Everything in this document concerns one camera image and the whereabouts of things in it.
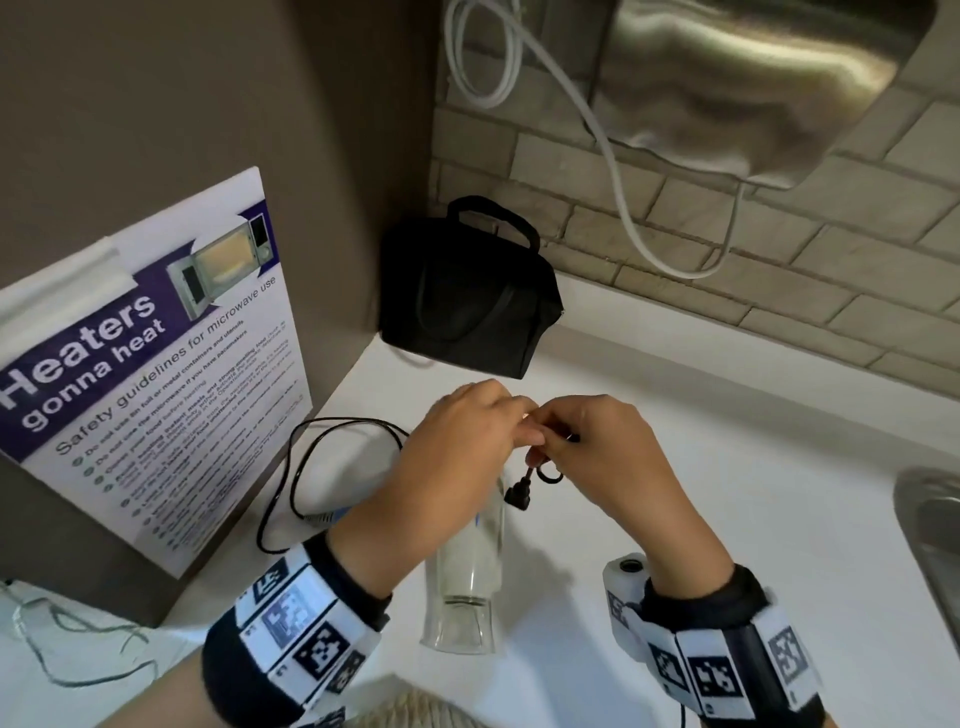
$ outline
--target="white countertop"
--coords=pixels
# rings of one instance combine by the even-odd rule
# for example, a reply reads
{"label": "white countertop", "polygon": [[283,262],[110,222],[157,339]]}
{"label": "white countertop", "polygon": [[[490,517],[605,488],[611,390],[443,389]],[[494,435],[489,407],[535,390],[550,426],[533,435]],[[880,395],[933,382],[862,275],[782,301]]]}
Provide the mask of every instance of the white countertop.
{"label": "white countertop", "polygon": [[[321,414],[413,427],[435,399],[478,378],[398,355],[375,339]],[[564,328],[544,337],[522,382],[505,383],[538,401],[606,392],[639,407],[734,558],[778,593],[841,726],[955,724],[960,659],[900,534],[892,491],[899,468],[960,470],[958,461]],[[308,442],[301,438],[297,450]],[[331,435],[311,459],[298,503],[324,511],[355,499],[386,471],[394,450],[374,428]],[[515,453],[506,479],[522,473]],[[253,534],[275,483],[276,475],[184,593],[167,629],[200,640],[273,561],[257,551]],[[636,547],[570,483],[535,481],[532,495],[526,513],[508,510],[497,653],[458,657],[419,644],[421,567],[396,590],[391,623],[355,691],[389,692],[403,680],[494,727],[679,725],[677,704],[611,634],[601,570]],[[290,545],[311,533],[284,496],[268,542]]]}

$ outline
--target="black bag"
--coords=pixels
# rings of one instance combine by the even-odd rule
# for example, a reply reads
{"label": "black bag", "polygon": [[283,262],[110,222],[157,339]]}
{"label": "black bag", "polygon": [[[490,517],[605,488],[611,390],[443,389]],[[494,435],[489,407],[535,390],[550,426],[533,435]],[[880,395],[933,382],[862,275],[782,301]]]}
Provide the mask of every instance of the black bag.
{"label": "black bag", "polygon": [[[481,212],[509,223],[525,248],[460,222]],[[380,333],[395,347],[492,375],[521,378],[540,337],[564,312],[553,268],[530,223],[485,197],[451,202],[445,218],[408,220],[380,255]]]}

